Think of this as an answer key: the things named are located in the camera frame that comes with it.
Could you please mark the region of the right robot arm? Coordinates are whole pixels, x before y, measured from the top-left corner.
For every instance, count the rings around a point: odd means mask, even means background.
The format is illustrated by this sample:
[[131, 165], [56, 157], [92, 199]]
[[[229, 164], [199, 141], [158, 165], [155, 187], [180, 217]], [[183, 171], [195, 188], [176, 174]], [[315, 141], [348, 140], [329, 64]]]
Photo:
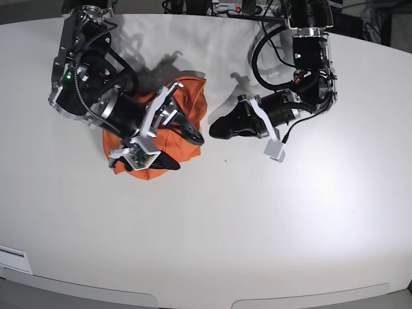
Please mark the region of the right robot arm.
[[144, 104], [134, 69], [111, 47], [110, 18], [115, 1], [64, 1], [64, 26], [51, 74], [49, 104], [60, 115], [100, 127], [119, 138], [107, 151], [109, 167], [122, 163], [127, 171], [178, 170], [180, 164], [153, 142], [160, 127], [177, 127], [193, 145], [204, 139], [177, 101], [183, 83], [161, 86]]

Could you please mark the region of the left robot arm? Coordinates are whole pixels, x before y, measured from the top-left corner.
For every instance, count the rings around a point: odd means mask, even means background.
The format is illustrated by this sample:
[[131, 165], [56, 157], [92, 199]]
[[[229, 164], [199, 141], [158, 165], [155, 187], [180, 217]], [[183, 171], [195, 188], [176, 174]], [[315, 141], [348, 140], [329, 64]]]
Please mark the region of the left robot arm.
[[[327, 28], [333, 26], [327, 1], [281, 1], [273, 13], [284, 19], [281, 26], [265, 32], [257, 43], [250, 65], [261, 86], [272, 91], [265, 97], [240, 95], [234, 109], [219, 117], [209, 129], [213, 138], [228, 140], [235, 136], [269, 136], [277, 141], [278, 126], [294, 127], [302, 112], [314, 118], [327, 112], [337, 100], [336, 76], [332, 70]], [[280, 84], [267, 82], [258, 69], [258, 58], [266, 43], [286, 29], [292, 37], [294, 69], [292, 80]]]

